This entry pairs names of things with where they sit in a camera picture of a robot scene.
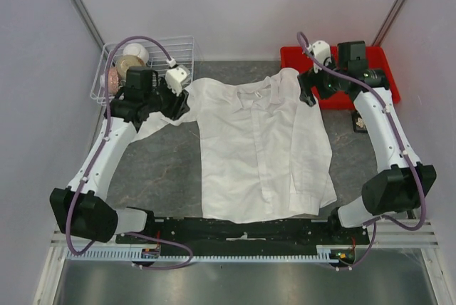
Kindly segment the white button shirt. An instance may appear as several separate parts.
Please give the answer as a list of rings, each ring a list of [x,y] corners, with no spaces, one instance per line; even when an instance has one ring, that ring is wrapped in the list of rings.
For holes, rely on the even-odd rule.
[[[298,72],[238,86],[211,78],[188,87],[202,165],[202,214],[235,223],[317,215],[336,201],[332,149],[317,105],[302,102]]]

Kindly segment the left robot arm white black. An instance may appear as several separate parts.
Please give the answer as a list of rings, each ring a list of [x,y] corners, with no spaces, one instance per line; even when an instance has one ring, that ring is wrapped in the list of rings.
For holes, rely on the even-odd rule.
[[[168,69],[163,77],[147,67],[128,69],[125,85],[110,99],[100,135],[85,162],[67,187],[51,193],[58,227],[68,238],[108,242],[131,232],[141,243],[154,240],[157,227],[147,220],[147,211],[115,210],[105,200],[118,163],[143,123],[153,114],[177,120],[189,111],[184,90],[189,79],[190,71],[183,65]]]

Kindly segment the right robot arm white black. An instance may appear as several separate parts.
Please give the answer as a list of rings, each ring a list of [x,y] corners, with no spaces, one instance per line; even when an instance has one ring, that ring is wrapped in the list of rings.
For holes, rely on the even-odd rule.
[[[334,58],[325,41],[309,43],[299,32],[298,42],[313,66],[298,77],[301,101],[314,106],[338,92],[352,101],[366,126],[374,149],[378,173],[367,181],[361,196],[332,211],[326,225],[327,237],[345,242],[353,227],[368,226],[380,219],[397,224],[394,213],[420,210],[419,222],[403,224],[408,231],[423,226],[425,197],[437,178],[433,165],[425,165],[411,148],[398,120],[390,82],[381,68],[369,68],[366,45],[362,41],[343,42]]]

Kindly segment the black brooch box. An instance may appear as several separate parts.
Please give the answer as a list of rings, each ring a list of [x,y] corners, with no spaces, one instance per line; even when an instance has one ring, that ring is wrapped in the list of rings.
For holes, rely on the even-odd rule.
[[[353,126],[353,131],[355,133],[367,133],[367,127],[366,124],[361,117],[361,114],[357,111],[354,110],[351,112],[351,120],[352,120],[352,126]]]

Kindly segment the flower brooch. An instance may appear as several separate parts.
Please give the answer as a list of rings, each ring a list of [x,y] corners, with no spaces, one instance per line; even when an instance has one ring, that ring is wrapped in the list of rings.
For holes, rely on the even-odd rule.
[[[356,120],[356,126],[361,128],[361,129],[366,129],[366,124],[364,123],[364,120],[362,117],[358,117]]]

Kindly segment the beige ceramic bowl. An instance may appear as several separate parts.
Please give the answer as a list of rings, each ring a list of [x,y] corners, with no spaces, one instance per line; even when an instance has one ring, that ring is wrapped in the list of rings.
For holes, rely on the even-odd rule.
[[[144,62],[134,55],[121,56],[116,62],[116,70],[122,79],[126,79],[128,69],[131,67],[144,66]]]

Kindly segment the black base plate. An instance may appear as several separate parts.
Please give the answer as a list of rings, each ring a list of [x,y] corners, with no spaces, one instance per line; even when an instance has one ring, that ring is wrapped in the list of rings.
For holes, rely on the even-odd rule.
[[[190,248],[194,258],[279,258],[311,257],[318,246],[368,245],[367,230],[362,227],[333,231],[326,220],[278,219],[268,222],[235,224],[197,217],[156,217],[141,235],[172,242],[159,244],[163,258],[186,258]]]

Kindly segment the aluminium frame rail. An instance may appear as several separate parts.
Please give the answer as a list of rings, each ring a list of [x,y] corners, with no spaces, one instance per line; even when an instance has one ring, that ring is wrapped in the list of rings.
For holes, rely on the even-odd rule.
[[[380,219],[367,227],[332,231],[325,219],[279,219],[270,222],[233,224],[215,219],[196,217],[157,217],[143,234],[194,248],[200,242],[268,242],[291,243],[305,247],[364,248],[373,243],[375,248],[421,248],[437,245],[434,229],[429,221],[416,231],[416,219],[400,219],[398,223]]]

